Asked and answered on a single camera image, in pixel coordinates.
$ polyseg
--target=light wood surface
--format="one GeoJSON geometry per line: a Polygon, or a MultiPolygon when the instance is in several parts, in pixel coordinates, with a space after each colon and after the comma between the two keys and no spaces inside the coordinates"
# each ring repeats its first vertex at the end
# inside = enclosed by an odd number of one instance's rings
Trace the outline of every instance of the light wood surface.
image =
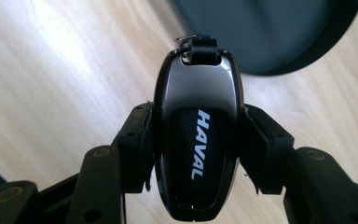
{"type": "MultiPolygon", "coordinates": [[[[0,1],[0,174],[45,189],[110,144],[131,109],[153,100],[179,22],[163,1],[0,1]]],[[[279,77],[242,75],[296,147],[330,153],[358,183],[358,17],[318,62],[279,77]]],[[[255,195],[240,167],[210,223],[287,223],[282,196],[255,195]]],[[[129,223],[176,223],[152,190],[127,195],[129,223]]]]}

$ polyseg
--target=black key fob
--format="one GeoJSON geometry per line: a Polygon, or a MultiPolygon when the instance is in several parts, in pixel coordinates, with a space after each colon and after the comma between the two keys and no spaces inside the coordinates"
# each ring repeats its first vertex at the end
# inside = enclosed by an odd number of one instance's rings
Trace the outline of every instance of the black key fob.
{"type": "Polygon", "coordinates": [[[155,91],[153,141],[161,199],[174,219],[214,219],[238,164],[241,73],[206,35],[177,39],[155,91]]]}

